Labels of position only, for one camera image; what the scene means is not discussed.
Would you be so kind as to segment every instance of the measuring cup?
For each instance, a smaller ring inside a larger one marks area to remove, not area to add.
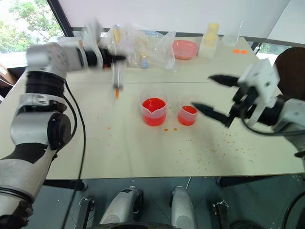
[[[228,29],[222,38],[223,44],[227,46],[234,46],[237,44],[243,22],[244,20],[237,21],[231,26],[231,28]]]
[[[159,126],[164,123],[167,111],[167,95],[161,88],[152,87],[142,91],[139,102],[143,121],[147,125]]]
[[[182,125],[193,125],[198,117],[197,109],[191,104],[192,101],[198,101],[192,96],[187,96],[180,102],[178,121]]]

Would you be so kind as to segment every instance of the floor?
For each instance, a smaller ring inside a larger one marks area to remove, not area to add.
[[[77,192],[70,211],[66,228],[75,228],[79,201],[82,197],[95,200],[95,210],[90,213],[88,227],[97,225],[111,200],[125,187],[136,186],[144,190],[144,210],[140,221],[154,221],[169,224],[170,191],[174,186],[186,186],[188,177],[180,178],[140,178],[140,179],[95,179],[84,180],[88,189]],[[188,193],[193,202],[199,228],[211,229],[211,219],[207,203],[226,200],[229,205],[230,222],[250,220],[265,229],[281,228],[282,218],[292,199],[305,190],[303,175],[284,175],[256,182],[220,188],[217,178],[193,177]],[[30,217],[29,229],[59,229],[71,197],[71,190],[43,186],[36,202],[34,215]],[[295,228],[299,212],[305,206],[302,198],[292,211],[287,228]]]

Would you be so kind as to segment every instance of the pink bowl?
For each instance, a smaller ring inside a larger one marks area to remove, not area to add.
[[[191,41],[175,40],[173,42],[173,53],[175,58],[182,60],[192,59],[198,51],[198,45]]]

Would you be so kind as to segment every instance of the orange pipette tip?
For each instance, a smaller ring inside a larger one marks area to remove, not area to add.
[[[115,98],[116,98],[116,99],[119,98],[119,93],[120,93],[119,89],[118,89],[118,88],[115,89]]]

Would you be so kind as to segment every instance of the plastic container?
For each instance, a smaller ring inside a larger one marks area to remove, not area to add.
[[[167,113],[167,95],[161,88],[153,87],[142,91],[139,102],[143,121],[147,125],[159,126],[164,123]]]
[[[222,44],[227,45],[227,46],[236,45],[238,42],[242,24],[243,24],[243,20],[237,22],[230,29],[228,29],[228,31],[225,33],[224,37],[221,40]]]
[[[193,125],[198,117],[197,109],[191,104],[193,97],[186,97],[180,103],[180,110],[178,113],[178,121],[182,125]]]
[[[198,45],[195,42],[185,40],[173,42],[173,53],[177,59],[190,60],[197,54],[197,51]]]
[[[199,46],[198,57],[212,59],[218,44],[219,24],[211,22]]]

